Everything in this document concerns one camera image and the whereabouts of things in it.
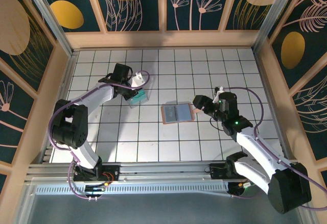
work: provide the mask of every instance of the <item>grid tile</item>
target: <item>grid tile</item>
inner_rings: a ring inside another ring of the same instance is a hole
[[[217,140],[219,141],[218,130],[213,128],[209,122],[199,122],[200,140]]]
[[[179,141],[160,141],[159,161],[179,161]]]
[[[189,49],[176,49],[175,61],[190,61],[191,53]]]
[[[98,141],[117,141],[118,123],[101,123]]]
[[[246,87],[243,74],[228,74],[230,87]]]
[[[191,60],[192,61],[206,61],[205,49],[192,49],[191,50]]]
[[[175,61],[173,49],[160,49],[159,50],[159,62]]]
[[[159,123],[159,141],[178,140],[178,126],[176,123],[164,125]]]
[[[220,86],[229,87],[227,75],[225,75],[225,74],[211,74],[210,79],[211,79],[211,84],[212,84],[213,88],[220,87]]]
[[[116,162],[136,162],[137,142],[118,142]]]
[[[176,74],[191,74],[192,64],[191,62],[176,62]]]
[[[158,50],[157,49],[144,49],[142,61],[157,62],[158,61]]]
[[[236,49],[222,49],[224,61],[238,61],[239,55]]]
[[[109,63],[93,63],[91,76],[106,76]]]
[[[208,62],[211,74],[226,73],[224,62]]]
[[[96,51],[94,62],[109,62],[111,51]]]
[[[79,53],[77,62],[78,63],[93,62],[93,58],[94,61],[96,61],[94,51],[83,51]]]
[[[137,141],[138,123],[120,123],[118,141]]]
[[[126,62],[142,62],[142,50],[130,49],[127,51]]]
[[[180,143],[181,161],[200,161],[200,142],[199,141],[181,141]]]
[[[158,122],[159,106],[141,105],[139,107],[139,121],[140,122]]]
[[[241,61],[243,73],[259,73],[255,61]]]
[[[119,123],[120,113],[120,106],[103,106],[101,123]]]
[[[176,75],[177,89],[194,88],[193,76],[191,74]]]
[[[228,61],[225,62],[227,73],[243,73],[242,66],[239,61]]]
[[[249,61],[254,60],[254,55],[252,50],[249,49],[238,49],[237,50],[240,56],[240,60]]]
[[[179,140],[199,140],[199,129],[197,122],[179,123]]]
[[[139,141],[157,141],[158,123],[140,123],[138,128]]]
[[[174,75],[159,75],[159,89],[175,89],[176,79]]]
[[[261,88],[263,87],[259,74],[245,74],[244,75],[246,86],[248,88]]]
[[[210,75],[208,74],[195,74],[193,80],[195,89],[211,87]]]
[[[193,89],[178,89],[177,90],[177,102],[179,104],[192,103],[194,99]]]
[[[175,74],[175,63],[159,62],[159,74]]]
[[[77,63],[74,76],[89,76],[91,74],[92,63]]]
[[[76,76],[73,77],[71,90],[86,90],[89,81],[88,76]]]
[[[219,140],[200,141],[202,160],[222,160]]]
[[[158,161],[158,142],[139,142],[137,150],[138,162],[155,162]]]
[[[193,74],[205,74],[209,73],[208,64],[205,62],[192,61]]]
[[[177,104],[176,90],[159,90],[159,105]]]
[[[221,49],[206,49],[208,61],[223,61]]]
[[[110,62],[123,62],[126,61],[126,51],[111,51]]]
[[[195,95],[213,98],[216,86],[253,89],[265,103],[260,135],[283,153],[251,49],[83,51],[68,99],[94,87],[117,63],[151,74],[145,86],[149,101],[131,109],[119,95],[91,113],[87,141],[104,162],[221,160],[239,152],[241,147],[214,129],[203,112],[197,113],[193,122],[162,124],[162,104],[191,103]],[[240,113],[253,124],[258,122],[261,107],[256,97],[246,90],[232,92],[238,97]],[[222,129],[220,122],[213,121],[213,125]],[[54,150],[53,155],[53,162],[71,161],[66,152]]]

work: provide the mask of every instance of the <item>purple cable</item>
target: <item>purple cable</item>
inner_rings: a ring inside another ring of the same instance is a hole
[[[88,96],[90,96],[91,94],[93,94],[94,92],[96,92],[97,90],[103,88],[103,87],[106,87],[106,86],[118,86],[118,87],[123,87],[123,88],[126,88],[126,89],[130,89],[130,90],[135,90],[135,89],[140,89],[142,87],[144,87],[150,80],[150,74],[145,71],[145,70],[141,70],[141,71],[138,71],[138,72],[145,72],[146,75],[148,75],[148,79],[144,82],[144,84],[138,86],[138,87],[128,87],[128,86],[125,86],[125,85],[120,85],[120,84],[114,84],[114,83],[110,83],[110,84],[103,84],[103,85],[100,85],[99,87],[93,89],[93,90],[90,90],[89,92],[87,92],[85,95],[83,95],[81,98],[79,99],[76,99],[74,101],[71,101],[70,103],[67,103],[66,105],[62,106],[61,108],[59,108],[56,112],[54,112],[54,114],[52,115],[52,117],[50,118],[50,121],[49,121],[49,125],[48,125],[48,139],[51,143],[51,145],[58,149],[58,150],[65,150],[65,151],[71,151],[70,148],[64,148],[64,147],[59,147],[57,146],[57,144],[54,142],[53,140],[53,137],[52,137],[52,132],[51,132],[51,129],[52,129],[52,124],[53,124],[53,120],[55,119],[55,117],[61,112],[63,111],[64,109],[68,108],[69,106],[77,103],[77,102],[80,102],[82,101],[83,99],[87,98]]]
[[[252,94],[254,94],[254,96],[259,100],[260,106],[261,106],[261,119],[259,121],[259,123],[257,123],[254,127],[254,135],[256,138],[256,141],[259,143],[259,145],[273,158],[275,159],[277,162],[279,162],[282,166],[290,169],[291,171],[293,171],[294,173],[298,174],[300,177],[303,177],[304,179],[306,179],[307,181],[311,182],[312,184],[314,184],[315,186],[317,186],[318,188],[320,188],[324,193],[327,194],[327,189],[325,189],[323,186],[321,186],[319,183],[317,183],[316,181],[314,181],[313,179],[307,177],[306,175],[304,175],[303,173],[301,173],[300,171],[292,168],[290,165],[288,165],[287,163],[285,163],[284,161],[282,161],[279,157],[277,157],[269,148],[267,148],[258,138],[258,133],[257,133],[257,129],[258,126],[262,123],[263,121],[263,117],[264,117],[264,106],[262,104],[261,99],[259,98],[259,96],[253,91],[250,90],[249,88],[244,88],[244,87],[232,87],[230,89],[242,89],[242,90],[247,90],[249,92],[251,92]],[[240,197],[240,196],[234,196],[234,197],[238,197],[238,198],[253,198],[253,197]],[[312,207],[307,207],[307,206],[301,206],[304,209],[307,210],[314,210],[314,211],[325,211],[327,210],[327,206],[325,207],[321,207],[321,208],[312,208]]]

